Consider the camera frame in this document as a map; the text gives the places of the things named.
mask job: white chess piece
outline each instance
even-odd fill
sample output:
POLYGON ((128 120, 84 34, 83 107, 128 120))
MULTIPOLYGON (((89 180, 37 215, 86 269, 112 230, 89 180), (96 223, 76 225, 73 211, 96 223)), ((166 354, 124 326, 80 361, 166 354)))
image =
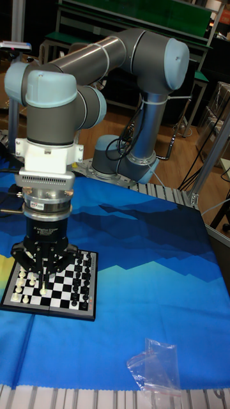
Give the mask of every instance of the white chess piece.
POLYGON ((31 280, 30 280, 30 282, 29 282, 29 285, 30 286, 34 286, 35 285, 35 281, 36 280, 36 278, 35 278, 35 276, 33 275, 33 273, 31 274, 31 280))
POLYGON ((27 295, 24 295, 24 297, 23 297, 23 299, 22 299, 22 302, 23 302, 24 304, 27 304, 27 303, 29 302, 29 297, 28 297, 27 295))
POLYGON ((23 286, 25 283, 25 280, 23 280, 23 278, 20 278, 20 280, 18 281, 18 286, 23 286))
POLYGON ((20 287, 19 285, 16 287, 15 289, 16 293, 21 293, 22 292, 22 287, 20 287))
POLYGON ((26 276, 25 271, 26 271, 25 268, 23 268, 23 267, 20 268, 20 273, 19 273, 20 278, 23 279, 26 276))
POLYGON ((45 283, 42 283, 42 289, 40 290, 41 295, 45 295, 47 293, 47 290, 45 289, 45 283))
POLYGON ((19 295, 17 293, 13 293, 12 300, 17 301, 19 299, 19 295))

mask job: light blue joint cap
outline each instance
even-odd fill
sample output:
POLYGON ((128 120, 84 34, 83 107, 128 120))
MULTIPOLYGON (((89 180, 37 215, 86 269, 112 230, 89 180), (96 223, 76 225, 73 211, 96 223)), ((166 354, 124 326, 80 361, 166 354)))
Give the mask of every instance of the light blue joint cap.
POLYGON ((93 88, 93 87, 88 87, 92 88, 93 91, 96 93, 98 99, 99 99, 99 114, 98 114, 98 119, 96 120, 95 125, 98 123, 102 122, 103 119, 105 118, 106 112, 107 112, 107 104, 105 101, 105 97, 102 95, 102 93, 99 91, 99 89, 93 88))
POLYGON ((28 65, 20 62, 11 64, 4 78, 6 94, 20 104, 22 104, 22 80, 28 65))
POLYGON ((77 82, 73 75, 37 70, 28 75, 26 102, 32 107, 61 107, 76 96, 77 82))
POLYGON ((151 177, 153 176, 153 173, 155 172, 155 169, 156 169, 159 162, 160 161, 157 158, 156 161, 154 162, 154 164, 151 166, 151 168, 149 168, 149 170, 146 172, 146 174, 144 174, 144 176, 140 180, 137 180, 137 182, 142 183, 143 185, 148 183, 149 180, 151 179, 151 177))
POLYGON ((165 48, 165 78, 171 89, 178 89, 183 84, 188 69, 189 49, 185 43, 170 38, 165 48))
MULTIPOLYGON (((105 151, 107 146, 109 145, 109 143, 111 143, 112 141, 114 141, 117 138, 118 138, 117 135, 103 135, 103 136, 100 136, 100 138, 98 138, 98 140, 96 142, 95 149, 97 149, 98 151, 105 151)), ((109 146, 109 151, 115 150, 116 146, 117 146, 116 142, 112 143, 109 146)))

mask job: plastic bag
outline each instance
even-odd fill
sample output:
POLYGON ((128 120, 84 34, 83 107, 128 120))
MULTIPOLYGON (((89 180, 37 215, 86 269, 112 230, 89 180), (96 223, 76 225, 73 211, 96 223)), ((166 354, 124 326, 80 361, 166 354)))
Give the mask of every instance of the plastic bag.
POLYGON ((146 351, 127 362, 149 409, 181 409, 176 346, 146 339, 146 351))

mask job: magnetic chess set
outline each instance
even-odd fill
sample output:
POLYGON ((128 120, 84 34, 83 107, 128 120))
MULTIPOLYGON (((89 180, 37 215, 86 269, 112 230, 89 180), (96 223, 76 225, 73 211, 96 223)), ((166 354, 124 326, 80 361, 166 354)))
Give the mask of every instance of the magnetic chess set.
POLYGON ((42 289, 36 274, 15 262, 0 309, 94 321, 97 259, 95 252, 78 250, 75 263, 50 277, 42 289))

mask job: robotic arm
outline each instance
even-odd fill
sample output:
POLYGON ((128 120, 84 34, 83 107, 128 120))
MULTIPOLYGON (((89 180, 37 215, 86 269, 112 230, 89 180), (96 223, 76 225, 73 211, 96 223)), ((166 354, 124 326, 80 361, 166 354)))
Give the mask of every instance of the robotic arm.
POLYGON ((188 59, 184 43, 130 29, 46 65, 15 63, 7 71, 8 96, 27 106, 27 139, 16 139, 16 156, 25 158, 25 166, 15 177, 24 195, 27 235, 11 253, 26 270, 38 274, 40 288, 72 262, 77 251, 66 237, 75 179, 67 167, 83 158, 83 146, 73 137, 106 113, 103 95, 89 84, 118 66, 137 76, 142 91, 128 149, 115 135, 102 136, 92 165, 105 176, 119 173, 147 183, 158 163, 154 146, 167 97, 182 85, 188 59))

